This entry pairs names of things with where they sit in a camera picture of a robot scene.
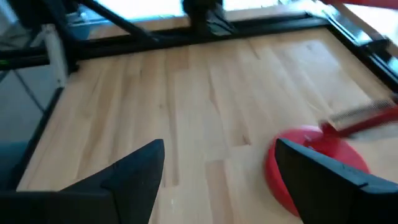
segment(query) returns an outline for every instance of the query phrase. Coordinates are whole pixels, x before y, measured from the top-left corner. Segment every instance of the wooden tabletop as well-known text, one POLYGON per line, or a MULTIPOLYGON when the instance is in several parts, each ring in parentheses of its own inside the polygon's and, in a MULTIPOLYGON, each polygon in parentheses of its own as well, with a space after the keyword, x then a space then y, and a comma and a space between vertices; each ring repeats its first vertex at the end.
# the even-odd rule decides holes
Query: wooden tabletop
MULTIPOLYGON (((300 223, 262 176, 270 140, 388 94, 325 29, 84 61, 18 190, 60 190, 161 138, 150 223, 300 223)), ((375 174, 398 182, 397 143, 352 142, 375 174)))

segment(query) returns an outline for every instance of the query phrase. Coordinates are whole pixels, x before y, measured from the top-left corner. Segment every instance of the light wood surface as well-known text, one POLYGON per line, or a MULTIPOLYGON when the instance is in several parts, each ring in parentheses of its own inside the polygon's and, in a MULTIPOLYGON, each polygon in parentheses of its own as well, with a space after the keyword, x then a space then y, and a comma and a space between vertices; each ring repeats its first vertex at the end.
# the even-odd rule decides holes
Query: light wood surface
MULTIPOLYGON (((263 179, 270 140, 388 94, 324 29, 85 61, 19 190, 60 190, 162 138, 150 223, 301 223, 263 179)), ((398 182, 397 142, 353 145, 375 174, 398 182)))

